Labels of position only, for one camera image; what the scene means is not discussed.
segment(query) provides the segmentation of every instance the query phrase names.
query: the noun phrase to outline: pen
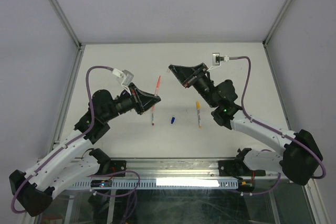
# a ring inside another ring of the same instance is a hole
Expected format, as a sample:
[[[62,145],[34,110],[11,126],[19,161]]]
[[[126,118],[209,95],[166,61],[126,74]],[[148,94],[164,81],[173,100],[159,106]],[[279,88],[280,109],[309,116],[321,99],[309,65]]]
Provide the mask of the pen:
[[[154,96],[158,96],[158,92],[159,92],[159,87],[160,87],[160,83],[161,83],[161,76],[159,76],[158,78],[158,82],[156,84],[156,88],[155,88],[155,92],[154,92]],[[152,106],[152,109],[151,109],[151,121],[152,121],[152,125],[154,125],[154,108],[155,108],[155,105]]]
[[[196,102],[196,108],[197,108],[197,117],[198,117],[198,127],[202,128],[201,126],[201,113],[199,111],[200,103]]]

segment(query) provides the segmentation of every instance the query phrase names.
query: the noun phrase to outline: perforated metal strip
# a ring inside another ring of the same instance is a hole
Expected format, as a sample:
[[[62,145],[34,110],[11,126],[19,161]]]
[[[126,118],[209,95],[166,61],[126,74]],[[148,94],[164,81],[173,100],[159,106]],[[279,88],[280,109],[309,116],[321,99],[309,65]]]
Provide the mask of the perforated metal strip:
[[[156,179],[142,179],[138,187],[141,189],[237,189],[238,181],[236,179],[217,179],[219,187],[195,187],[195,186],[158,186],[156,185]],[[104,189],[133,189],[138,180],[137,179],[116,179],[112,183],[111,187],[104,187]],[[84,179],[73,184],[69,187],[69,190],[84,190],[90,189],[91,180]]]

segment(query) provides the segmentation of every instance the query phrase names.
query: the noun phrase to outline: gray panel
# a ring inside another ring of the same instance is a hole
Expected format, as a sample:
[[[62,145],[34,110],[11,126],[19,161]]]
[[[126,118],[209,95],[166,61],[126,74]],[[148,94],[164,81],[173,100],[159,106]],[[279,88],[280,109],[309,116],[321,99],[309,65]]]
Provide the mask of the gray panel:
[[[318,182],[336,219],[336,0],[295,0],[268,47],[291,127],[311,131],[327,177]]]
[[[45,155],[76,48],[48,0],[0,6],[0,220],[11,224],[8,176]]]
[[[58,0],[82,42],[262,41],[285,0]]]

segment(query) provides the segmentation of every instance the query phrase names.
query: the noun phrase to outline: yellow pen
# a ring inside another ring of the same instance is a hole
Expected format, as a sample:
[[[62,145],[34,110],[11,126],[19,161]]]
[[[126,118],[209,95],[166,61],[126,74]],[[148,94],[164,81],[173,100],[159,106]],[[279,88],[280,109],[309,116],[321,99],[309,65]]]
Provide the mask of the yellow pen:
[[[201,126],[201,113],[199,111],[200,103],[196,102],[196,108],[197,108],[197,117],[198,117],[198,127],[202,128]]]

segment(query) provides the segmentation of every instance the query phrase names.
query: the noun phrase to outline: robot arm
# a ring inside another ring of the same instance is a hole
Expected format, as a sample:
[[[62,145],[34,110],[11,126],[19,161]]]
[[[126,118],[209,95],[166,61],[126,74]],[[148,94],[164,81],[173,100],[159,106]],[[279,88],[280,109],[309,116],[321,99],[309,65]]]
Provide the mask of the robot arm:
[[[79,163],[65,167],[103,137],[110,129],[110,120],[132,109],[141,115],[161,101],[160,97],[139,90],[131,82],[133,75],[128,71],[109,70],[118,77],[118,81],[124,87],[120,96],[113,99],[107,90],[95,92],[90,100],[88,112],[76,123],[64,142],[25,172],[15,170],[9,176],[14,202],[18,199],[31,216],[46,210],[57,195],[76,181],[92,174],[108,174],[111,168],[110,157],[100,149],[91,151],[89,156]],[[19,213],[13,205],[12,202],[12,210]]]
[[[220,61],[228,61],[228,57],[213,54],[211,69],[220,66]],[[242,176],[240,171],[249,169],[282,172],[299,185],[305,185],[310,178],[314,178],[313,173],[323,157],[309,132],[283,130],[248,114],[244,108],[234,103],[238,95],[233,82],[225,80],[214,86],[214,81],[209,76],[210,69],[204,63],[195,67],[170,65],[169,69],[185,88],[193,86],[211,108],[216,108],[211,115],[219,126],[245,133],[275,151],[263,152],[251,148],[238,150],[235,162],[224,167],[226,171],[229,170],[235,177]]]

